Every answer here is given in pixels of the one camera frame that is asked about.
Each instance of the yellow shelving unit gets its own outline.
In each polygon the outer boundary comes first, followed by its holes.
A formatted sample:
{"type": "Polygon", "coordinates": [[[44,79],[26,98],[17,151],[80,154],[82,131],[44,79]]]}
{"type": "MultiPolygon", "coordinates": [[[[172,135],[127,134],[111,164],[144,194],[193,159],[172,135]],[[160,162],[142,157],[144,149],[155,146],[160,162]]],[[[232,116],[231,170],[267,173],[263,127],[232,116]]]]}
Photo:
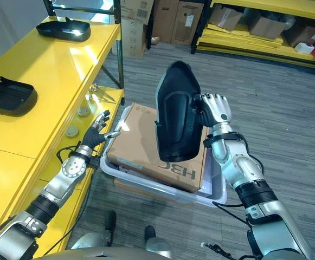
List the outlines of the yellow shelving unit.
{"type": "MultiPolygon", "coordinates": [[[[49,16],[46,21],[60,21],[49,16]]],[[[0,115],[0,224],[9,216],[25,209],[40,189],[60,169],[56,151],[76,145],[100,111],[109,109],[114,120],[123,89],[100,87],[115,101],[100,93],[89,93],[113,44],[120,41],[120,24],[89,22],[91,35],[84,42],[44,37],[33,29],[0,58],[0,76],[34,86],[38,100],[34,108],[20,117],[0,115]],[[90,115],[77,116],[80,106],[87,106],[90,115]],[[69,125],[79,127],[76,138],[65,137],[69,125]]],[[[92,171],[78,185],[69,201],[50,222],[45,235],[38,239],[42,255],[74,224],[87,192],[92,171]]],[[[64,249],[67,239],[53,252],[64,249]]]]}
{"type": "MultiPolygon", "coordinates": [[[[213,0],[215,3],[237,5],[275,11],[315,19],[315,0],[213,0]]],[[[218,51],[262,59],[275,60],[315,68],[311,54],[301,54],[283,42],[251,35],[246,25],[238,24],[233,31],[226,31],[212,24],[206,24],[197,40],[197,50],[218,51]]]]}
{"type": "Polygon", "coordinates": [[[315,0],[213,0],[210,7],[213,7],[215,3],[250,7],[315,19],[315,0]]]}

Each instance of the white box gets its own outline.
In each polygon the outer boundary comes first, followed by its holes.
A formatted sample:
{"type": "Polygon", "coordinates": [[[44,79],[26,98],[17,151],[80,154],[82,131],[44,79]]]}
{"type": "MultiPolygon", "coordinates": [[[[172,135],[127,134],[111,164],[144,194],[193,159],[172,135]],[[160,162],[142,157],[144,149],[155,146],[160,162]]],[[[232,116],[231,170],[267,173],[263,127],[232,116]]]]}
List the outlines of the white box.
{"type": "Polygon", "coordinates": [[[306,43],[300,42],[296,45],[296,47],[294,47],[294,49],[298,52],[298,53],[306,53],[306,54],[310,54],[313,50],[314,50],[314,46],[313,45],[308,45],[306,43]]]}

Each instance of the brown cardboard box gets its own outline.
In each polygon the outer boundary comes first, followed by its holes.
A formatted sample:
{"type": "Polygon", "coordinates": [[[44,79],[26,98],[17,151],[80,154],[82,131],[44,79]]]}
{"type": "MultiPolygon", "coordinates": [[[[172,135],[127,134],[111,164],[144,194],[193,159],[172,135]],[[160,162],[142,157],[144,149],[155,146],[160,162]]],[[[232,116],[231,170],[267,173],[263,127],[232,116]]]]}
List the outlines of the brown cardboard box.
{"type": "MultiPolygon", "coordinates": [[[[123,56],[139,59],[143,56],[146,48],[146,25],[133,21],[121,19],[123,56]]],[[[112,47],[113,54],[117,54],[116,44],[112,47]]]]}
{"type": "MultiPolygon", "coordinates": [[[[196,192],[203,181],[206,154],[203,142],[199,154],[191,160],[176,163],[161,161],[155,134],[156,118],[155,109],[133,103],[121,134],[108,149],[109,161],[178,189],[196,192]]],[[[204,128],[202,140],[206,136],[207,129],[204,128]]]]}
{"type": "Polygon", "coordinates": [[[147,24],[153,0],[121,0],[121,17],[147,24]]]}
{"type": "Polygon", "coordinates": [[[248,28],[253,35],[275,39],[285,27],[286,23],[264,18],[260,11],[256,9],[252,10],[252,14],[248,18],[248,28]]]}
{"type": "Polygon", "coordinates": [[[171,42],[178,4],[179,0],[155,0],[153,37],[158,36],[162,42],[171,42]]]}
{"type": "Polygon", "coordinates": [[[217,25],[223,29],[232,31],[237,25],[243,13],[236,10],[222,6],[222,4],[215,4],[213,13],[209,18],[209,23],[217,25]]]}
{"type": "Polygon", "coordinates": [[[315,21],[299,17],[293,27],[284,31],[283,35],[291,47],[300,42],[312,45],[315,42],[315,21]]]}
{"type": "Polygon", "coordinates": [[[179,1],[171,43],[191,45],[204,4],[179,1]]]}

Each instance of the cable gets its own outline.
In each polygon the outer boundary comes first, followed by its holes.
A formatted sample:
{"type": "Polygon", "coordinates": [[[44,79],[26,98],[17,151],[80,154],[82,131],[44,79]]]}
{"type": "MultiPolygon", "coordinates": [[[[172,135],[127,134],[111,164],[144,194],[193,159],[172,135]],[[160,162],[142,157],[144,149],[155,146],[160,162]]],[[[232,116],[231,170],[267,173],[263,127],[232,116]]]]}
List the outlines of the cable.
{"type": "MultiPolygon", "coordinates": [[[[201,243],[201,247],[208,247],[209,249],[211,249],[212,251],[214,251],[217,254],[222,255],[223,257],[229,259],[229,260],[236,260],[235,258],[232,257],[232,255],[230,253],[225,252],[219,245],[214,244],[214,245],[210,245],[210,244],[206,244],[206,243],[201,243]]],[[[238,260],[243,260],[245,258],[254,258],[256,259],[255,256],[250,256],[250,255],[244,255],[241,256],[238,260]]]]}
{"type": "Polygon", "coordinates": [[[216,205],[220,205],[222,207],[243,207],[243,204],[221,204],[219,202],[216,202],[216,205]]]}
{"type": "Polygon", "coordinates": [[[72,146],[67,146],[67,147],[64,147],[64,148],[61,148],[57,151],[56,153],[56,157],[58,158],[58,160],[61,162],[61,164],[63,164],[63,160],[61,158],[61,152],[64,151],[64,150],[71,150],[73,151],[71,148],[76,148],[76,145],[72,145],[72,146]]]}
{"type": "Polygon", "coordinates": [[[213,201],[213,204],[215,206],[217,206],[220,210],[226,212],[227,214],[231,215],[232,217],[236,218],[237,220],[239,220],[240,222],[243,222],[244,224],[248,225],[249,228],[251,228],[252,226],[245,220],[241,219],[240,217],[237,217],[236,215],[234,215],[233,213],[229,212],[228,210],[224,209],[223,207],[221,207],[219,204],[220,203],[217,203],[215,201],[213,201]]]}
{"type": "Polygon", "coordinates": [[[88,186],[88,190],[87,190],[87,194],[86,194],[86,199],[85,199],[85,202],[83,204],[83,207],[82,207],[82,210],[80,212],[80,214],[78,215],[74,225],[67,231],[67,233],[65,233],[65,235],[63,237],[61,237],[48,251],[46,251],[46,253],[43,255],[47,255],[48,253],[50,253],[51,250],[53,250],[53,248],[55,248],[55,246],[57,246],[65,237],[68,236],[69,233],[71,233],[71,231],[74,229],[74,227],[76,226],[76,224],[79,222],[82,214],[84,213],[85,211],[85,208],[87,206],[87,202],[88,202],[88,198],[90,197],[90,191],[91,191],[91,184],[92,184],[92,177],[93,175],[91,175],[91,180],[90,180],[90,184],[88,186]]]}

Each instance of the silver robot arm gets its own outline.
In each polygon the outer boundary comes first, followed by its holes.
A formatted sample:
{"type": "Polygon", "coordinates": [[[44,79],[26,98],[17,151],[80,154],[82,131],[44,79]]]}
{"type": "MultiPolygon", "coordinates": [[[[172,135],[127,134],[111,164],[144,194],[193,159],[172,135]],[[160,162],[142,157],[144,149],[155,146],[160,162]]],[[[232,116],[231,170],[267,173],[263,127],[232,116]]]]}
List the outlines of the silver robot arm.
{"type": "Polygon", "coordinates": [[[247,235],[253,254],[263,259],[303,256],[312,260],[311,248],[287,208],[266,183],[259,163],[249,155],[244,137],[232,130],[232,113],[226,97],[206,94],[195,99],[201,106],[201,123],[213,128],[213,137],[206,142],[252,224],[247,235]]]}
{"type": "Polygon", "coordinates": [[[0,227],[0,259],[32,259],[38,249],[36,238],[47,229],[47,224],[64,205],[75,186],[86,174],[93,149],[120,132],[99,134],[109,119],[109,111],[101,113],[87,130],[81,145],[70,153],[58,174],[44,187],[25,211],[8,219],[0,227]]]}

